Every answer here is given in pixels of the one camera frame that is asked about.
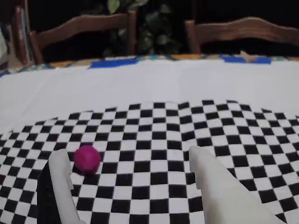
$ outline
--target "black and white checkerboard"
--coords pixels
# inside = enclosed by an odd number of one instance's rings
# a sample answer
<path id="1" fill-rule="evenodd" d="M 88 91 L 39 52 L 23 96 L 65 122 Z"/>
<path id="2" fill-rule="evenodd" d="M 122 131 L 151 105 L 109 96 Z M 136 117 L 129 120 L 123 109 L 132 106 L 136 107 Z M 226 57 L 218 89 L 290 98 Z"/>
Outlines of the black and white checkerboard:
<path id="1" fill-rule="evenodd" d="M 36 185 L 53 150 L 73 161 L 81 145 L 102 155 L 96 175 L 71 175 L 87 223 L 204 223 L 189 146 L 205 147 L 289 224 L 299 223 L 299 122 L 235 101 L 144 103 L 79 112 L 0 138 L 0 221 L 36 223 Z"/>

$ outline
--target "pink ball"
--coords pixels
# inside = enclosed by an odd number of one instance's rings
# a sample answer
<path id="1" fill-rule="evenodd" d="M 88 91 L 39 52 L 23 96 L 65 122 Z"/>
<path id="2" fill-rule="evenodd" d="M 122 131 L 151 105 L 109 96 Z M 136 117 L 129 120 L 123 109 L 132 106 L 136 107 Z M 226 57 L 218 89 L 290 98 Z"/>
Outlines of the pink ball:
<path id="1" fill-rule="evenodd" d="M 75 166 L 83 173 L 96 173 L 100 161 L 101 155 L 92 146 L 82 146 L 76 150 L 75 156 Z"/>

